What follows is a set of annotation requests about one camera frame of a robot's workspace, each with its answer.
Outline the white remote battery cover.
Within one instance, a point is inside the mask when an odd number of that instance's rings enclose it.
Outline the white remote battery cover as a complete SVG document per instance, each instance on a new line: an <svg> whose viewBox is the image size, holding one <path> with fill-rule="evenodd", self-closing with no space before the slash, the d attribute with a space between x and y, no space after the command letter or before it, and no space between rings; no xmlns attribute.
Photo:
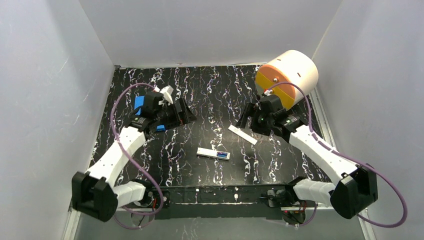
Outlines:
<svg viewBox="0 0 424 240"><path fill-rule="evenodd" d="M247 141L248 143L252 145L256 145L258 142L255 138L243 132L241 129L235 127L232 124L228 127L228 130L230 130L232 133L236 134L237 136L239 136L240 138L244 139L245 141Z"/></svg>

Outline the white remote control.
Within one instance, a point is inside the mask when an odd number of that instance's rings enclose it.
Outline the white remote control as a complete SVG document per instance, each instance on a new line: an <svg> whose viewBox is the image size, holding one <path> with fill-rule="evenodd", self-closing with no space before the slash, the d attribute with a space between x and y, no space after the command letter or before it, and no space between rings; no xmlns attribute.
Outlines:
<svg viewBox="0 0 424 240"><path fill-rule="evenodd" d="M202 157L215 158L215 159L225 160L225 161L229 161L230 160L231 154L229 152L226 152L226 153L228 153L228 157L227 158L218 157L217 156L217 152L221 152L221 151L198 147L196 154L198 156L202 156Z"/></svg>

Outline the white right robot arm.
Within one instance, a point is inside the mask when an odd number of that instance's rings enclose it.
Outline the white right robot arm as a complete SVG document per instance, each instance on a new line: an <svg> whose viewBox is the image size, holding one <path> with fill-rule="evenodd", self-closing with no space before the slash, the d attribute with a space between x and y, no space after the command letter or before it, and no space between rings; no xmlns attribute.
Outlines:
<svg viewBox="0 0 424 240"><path fill-rule="evenodd" d="M330 182L322 182L298 177L270 195L269 200L321 203L333 207L345 219L351 219L378 200L377 175L370 167L336 155L335 150L329 149L329 144L310 129L304 116L287 113L275 95L244 107L236 126L245 128L247 124L254 133L281 137L306 154L330 179Z"/></svg>

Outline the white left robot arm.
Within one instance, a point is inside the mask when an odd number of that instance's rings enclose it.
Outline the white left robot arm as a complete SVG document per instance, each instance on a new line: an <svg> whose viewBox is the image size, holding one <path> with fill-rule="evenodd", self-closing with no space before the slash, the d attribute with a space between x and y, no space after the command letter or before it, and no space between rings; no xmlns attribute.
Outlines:
<svg viewBox="0 0 424 240"><path fill-rule="evenodd" d="M143 105L131 113L118 135L119 140L86 172L78 171L72 177L72 208L107 222L118 208L145 199L146 192L154 187L152 179L115 185L129 157L145 144L158 126L170 130L196 119L184 98L172 100L167 92L148 92Z"/></svg>

